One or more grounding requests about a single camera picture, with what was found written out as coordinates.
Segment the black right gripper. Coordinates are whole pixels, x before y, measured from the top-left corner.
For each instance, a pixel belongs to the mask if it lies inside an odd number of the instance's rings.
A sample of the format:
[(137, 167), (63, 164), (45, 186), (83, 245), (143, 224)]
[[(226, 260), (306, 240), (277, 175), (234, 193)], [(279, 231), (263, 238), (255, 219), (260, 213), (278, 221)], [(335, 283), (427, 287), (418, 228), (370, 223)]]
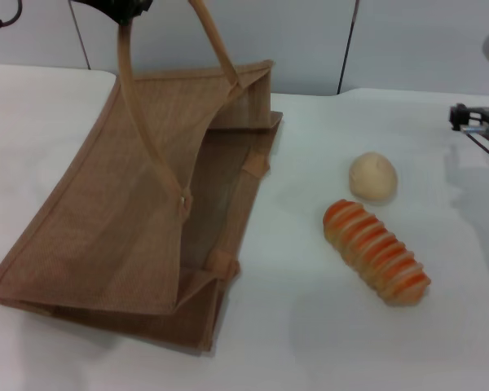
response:
[(478, 120), (481, 125), (485, 125), (487, 127), (486, 132), (489, 133), (489, 106), (468, 109), (464, 104), (457, 104), (450, 107), (452, 130), (460, 130), (461, 126), (468, 125), (470, 118)]

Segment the round pale egg yolk pastry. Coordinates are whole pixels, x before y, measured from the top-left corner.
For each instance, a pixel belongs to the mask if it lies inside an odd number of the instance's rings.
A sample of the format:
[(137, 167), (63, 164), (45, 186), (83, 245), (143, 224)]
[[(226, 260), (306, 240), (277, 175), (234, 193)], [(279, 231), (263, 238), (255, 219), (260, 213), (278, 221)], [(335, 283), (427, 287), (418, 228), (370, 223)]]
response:
[(357, 156), (350, 165), (350, 192), (361, 200), (374, 204), (388, 203), (396, 196), (398, 183), (395, 167), (377, 152)]

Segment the orange striped bread loaf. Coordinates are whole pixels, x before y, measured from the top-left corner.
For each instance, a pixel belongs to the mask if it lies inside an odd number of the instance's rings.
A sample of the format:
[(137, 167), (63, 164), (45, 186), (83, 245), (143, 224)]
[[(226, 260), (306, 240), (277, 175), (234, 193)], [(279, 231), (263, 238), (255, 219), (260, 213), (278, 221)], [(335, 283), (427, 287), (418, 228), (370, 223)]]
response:
[(424, 266), (385, 224), (364, 206), (341, 199), (323, 216), (325, 239), (341, 259), (387, 304), (418, 304), (431, 280)]

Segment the brown jute tote bag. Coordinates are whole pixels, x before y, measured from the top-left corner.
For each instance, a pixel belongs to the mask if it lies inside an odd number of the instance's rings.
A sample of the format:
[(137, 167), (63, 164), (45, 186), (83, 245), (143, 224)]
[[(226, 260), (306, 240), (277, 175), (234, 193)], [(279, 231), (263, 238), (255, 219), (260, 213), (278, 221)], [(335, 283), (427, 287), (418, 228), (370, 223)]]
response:
[(216, 68), (119, 74), (72, 163), (0, 264), (0, 305), (209, 351), (282, 119), (265, 60), (232, 63), (188, 0)]

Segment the dark vertical wall strip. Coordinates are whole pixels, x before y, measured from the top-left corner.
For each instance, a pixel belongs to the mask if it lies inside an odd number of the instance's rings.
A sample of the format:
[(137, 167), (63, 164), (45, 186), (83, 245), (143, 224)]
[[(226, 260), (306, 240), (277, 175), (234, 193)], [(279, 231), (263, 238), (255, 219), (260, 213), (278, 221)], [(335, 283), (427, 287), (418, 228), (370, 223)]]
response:
[(81, 34), (80, 28), (78, 26), (77, 17), (76, 17), (75, 11), (74, 11), (73, 0), (68, 0), (68, 7), (70, 10), (71, 16), (73, 18), (73, 23), (74, 23), (74, 27), (75, 27), (76, 32), (77, 32), (78, 40), (80, 42), (81, 52), (82, 52), (84, 60), (86, 62), (86, 68), (88, 70), (91, 70), (90, 61), (89, 61), (88, 55), (86, 53), (85, 44), (84, 44), (84, 41), (82, 39), (82, 34)]
[(348, 38), (347, 38), (347, 42), (346, 42), (345, 52), (343, 55), (341, 73), (340, 73), (339, 81), (337, 83), (337, 93), (336, 93), (337, 95), (339, 95), (341, 93), (341, 88), (342, 88), (344, 76), (346, 73), (346, 65), (347, 65), (347, 61), (348, 61), (348, 57), (349, 57), (349, 53), (350, 53), (351, 40), (353, 37), (353, 33), (355, 31), (355, 24), (356, 24), (356, 20), (358, 17), (360, 2), (361, 2), (361, 0), (355, 0), (354, 10), (353, 10), (353, 14), (351, 17), (351, 22), (350, 22), (350, 30), (349, 30), (349, 34), (348, 34)]

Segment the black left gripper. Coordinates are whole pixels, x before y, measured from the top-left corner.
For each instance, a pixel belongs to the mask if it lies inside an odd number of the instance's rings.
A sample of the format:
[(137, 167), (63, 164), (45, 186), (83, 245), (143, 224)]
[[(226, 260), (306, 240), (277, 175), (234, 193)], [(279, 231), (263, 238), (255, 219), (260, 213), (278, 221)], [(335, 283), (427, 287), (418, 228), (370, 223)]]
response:
[(134, 17), (149, 10), (153, 0), (72, 0), (94, 8), (111, 19), (119, 19), (118, 24), (128, 24)]

